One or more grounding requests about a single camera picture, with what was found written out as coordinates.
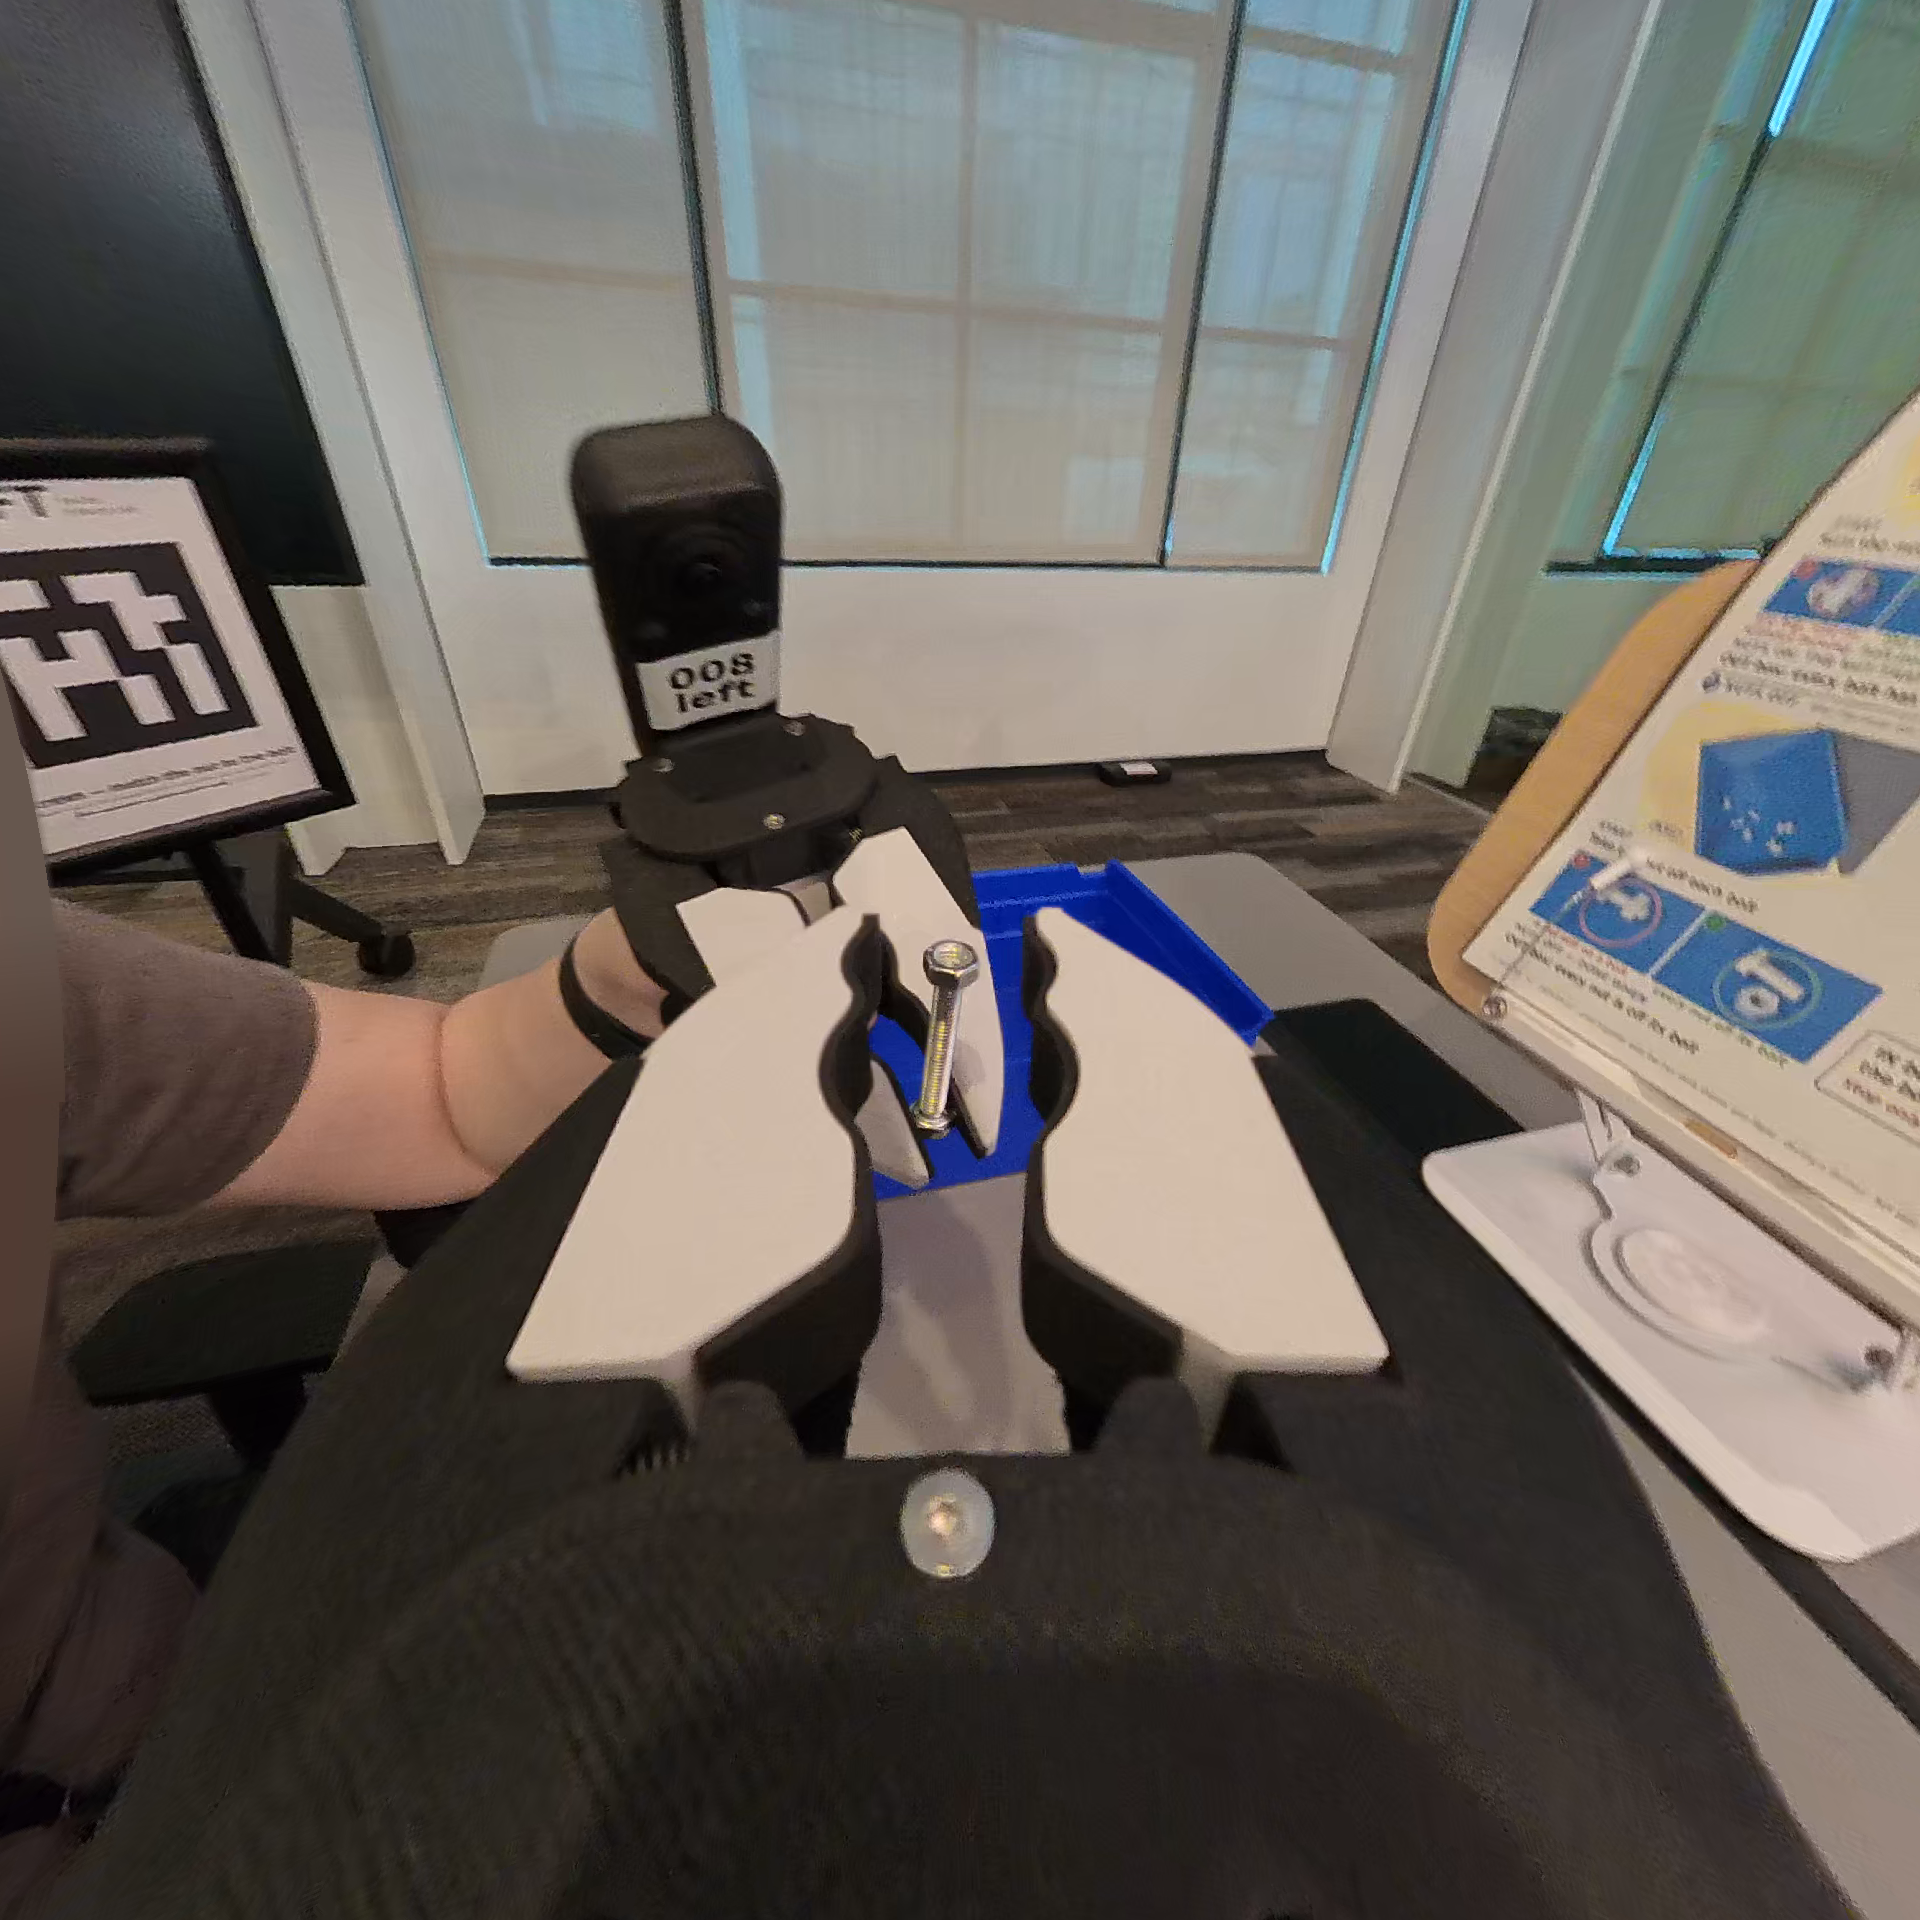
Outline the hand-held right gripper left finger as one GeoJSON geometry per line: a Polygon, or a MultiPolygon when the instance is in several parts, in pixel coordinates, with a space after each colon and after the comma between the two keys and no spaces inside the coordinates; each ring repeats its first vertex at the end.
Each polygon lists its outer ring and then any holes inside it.
{"type": "Polygon", "coordinates": [[[644,1054],[506,1352],[516,1385],[653,1385],[694,1426],[721,1385],[845,1453],[880,1331],[874,917],[833,908],[644,1054]]]}

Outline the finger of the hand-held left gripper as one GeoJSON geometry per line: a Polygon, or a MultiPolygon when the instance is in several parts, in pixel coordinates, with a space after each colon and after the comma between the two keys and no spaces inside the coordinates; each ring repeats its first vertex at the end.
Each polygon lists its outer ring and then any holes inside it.
{"type": "Polygon", "coordinates": [[[968,942],[977,950],[977,976],[967,988],[957,1036],[951,1132],[965,1139],[970,1155],[986,1160],[1000,1129],[1004,1058],[985,932],[906,829],[861,838],[831,876],[831,897],[856,914],[874,917],[892,953],[880,1009],[920,1052],[929,1004],[922,950],[941,940],[968,942]]]}
{"type": "MultiPolygon", "coordinates": [[[[783,948],[802,925],[830,913],[833,913],[833,901],[826,884],[791,884],[773,892],[714,888],[679,904],[679,920],[714,988],[783,948]]],[[[871,1090],[855,1123],[878,1177],[903,1189],[928,1186],[929,1162],[904,1114],[904,1096],[893,1069],[872,1052],[871,1090]]]]}

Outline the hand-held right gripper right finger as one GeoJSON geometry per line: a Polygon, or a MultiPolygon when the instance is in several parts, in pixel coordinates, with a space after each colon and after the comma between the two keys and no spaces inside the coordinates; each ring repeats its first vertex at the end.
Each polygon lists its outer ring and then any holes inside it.
{"type": "Polygon", "coordinates": [[[1023,925],[1023,1012],[1023,1333],[1072,1443],[1144,1380],[1210,1438],[1249,1380],[1380,1377],[1384,1333],[1249,1042],[1061,908],[1023,925]]]}

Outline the long thin steel bolt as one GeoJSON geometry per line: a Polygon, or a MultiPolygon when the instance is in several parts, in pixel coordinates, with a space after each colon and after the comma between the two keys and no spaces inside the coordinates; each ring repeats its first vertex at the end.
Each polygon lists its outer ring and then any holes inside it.
{"type": "Polygon", "coordinates": [[[977,976],[977,950],[968,942],[941,940],[922,950],[929,990],[922,1069],[917,1099],[953,1114],[953,1072],[967,990],[977,976]]]}

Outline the blue plastic parts bin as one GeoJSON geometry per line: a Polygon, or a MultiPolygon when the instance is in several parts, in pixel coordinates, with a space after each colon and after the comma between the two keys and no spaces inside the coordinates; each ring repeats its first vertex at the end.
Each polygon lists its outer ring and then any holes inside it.
{"type": "Polygon", "coordinates": [[[928,1147],[928,1189],[976,1185],[1023,1172],[1040,1139],[1040,1114],[1029,1096],[1033,1032],[1021,1004],[1023,924],[1044,908],[1165,974],[1210,1011],[1241,1042],[1256,1045],[1276,1009],[1132,868],[1049,865],[973,873],[976,905],[986,938],[986,961],[999,1009],[1004,1090],[999,1140],[986,1160],[970,1155],[960,1133],[928,1147]]]}

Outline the person's left forearm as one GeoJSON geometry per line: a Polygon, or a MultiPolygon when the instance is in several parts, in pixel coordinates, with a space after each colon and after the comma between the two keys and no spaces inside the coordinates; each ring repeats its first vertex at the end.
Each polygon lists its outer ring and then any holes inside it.
{"type": "Polygon", "coordinates": [[[313,986],[316,1050],[273,1140],[215,1209],[407,1212],[492,1186],[458,1137],[444,1085],[449,1009],[313,986]]]}

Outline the person's left hand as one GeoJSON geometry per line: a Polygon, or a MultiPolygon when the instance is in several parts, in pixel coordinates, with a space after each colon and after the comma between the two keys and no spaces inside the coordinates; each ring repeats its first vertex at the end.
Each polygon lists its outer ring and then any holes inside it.
{"type": "Polygon", "coordinates": [[[510,1165],[606,1067],[663,1036],[664,1004],[610,908],[538,966],[457,1002],[438,1074],[465,1157],[510,1165]]]}

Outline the wooden document stand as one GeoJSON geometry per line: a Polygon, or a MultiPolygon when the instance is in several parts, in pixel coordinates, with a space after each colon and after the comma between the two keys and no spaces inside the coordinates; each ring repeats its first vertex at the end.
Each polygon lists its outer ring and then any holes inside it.
{"type": "Polygon", "coordinates": [[[1742,1517],[1805,1557],[1860,1564],[1918,1532],[1918,1226],[1914,1265],[1890,1259],[1466,957],[1762,562],[1717,566],[1634,625],[1439,893],[1436,980],[1565,1081],[1580,1117],[1439,1149],[1423,1180],[1742,1517]]]}

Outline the large glass window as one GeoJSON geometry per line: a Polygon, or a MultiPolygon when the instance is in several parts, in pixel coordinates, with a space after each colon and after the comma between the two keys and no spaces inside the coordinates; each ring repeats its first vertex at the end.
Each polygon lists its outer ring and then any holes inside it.
{"type": "Polygon", "coordinates": [[[796,562],[1330,566],[1466,5],[346,11],[488,562],[719,411],[796,562]]]}
{"type": "Polygon", "coordinates": [[[1548,576],[1765,553],[1914,392],[1918,6],[1735,17],[1548,576]]]}

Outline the black framed marker sign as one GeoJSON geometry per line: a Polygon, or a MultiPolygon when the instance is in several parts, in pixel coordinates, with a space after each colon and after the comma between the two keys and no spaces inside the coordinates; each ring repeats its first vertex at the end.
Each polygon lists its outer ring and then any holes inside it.
{"type": "Polygon", "coordinates": [[[226,942],[293,924],[409,976],[409,930],[297,873],[287,829],[354,805],[202,440],[4,440],[2,665],[47,880],[192,878],[226,942]]]}

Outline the printed instruction sheet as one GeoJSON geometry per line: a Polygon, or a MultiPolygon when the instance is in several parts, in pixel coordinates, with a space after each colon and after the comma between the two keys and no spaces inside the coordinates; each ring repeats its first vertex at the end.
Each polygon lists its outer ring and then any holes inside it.
{"type": "Polygon", "coordinates": [[[1914,1265],[1914,401],[1767,553],[1466,948],[1914,1265]]]}

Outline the large black wall panel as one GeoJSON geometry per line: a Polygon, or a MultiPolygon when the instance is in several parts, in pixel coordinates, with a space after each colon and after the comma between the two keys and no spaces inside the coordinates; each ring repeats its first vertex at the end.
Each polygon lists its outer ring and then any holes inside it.
{"type": "Polygon", "coordinates": [[[271,585],[362,582],[176,5],[2,5],[2,433],[206,441],[271,585]]]}

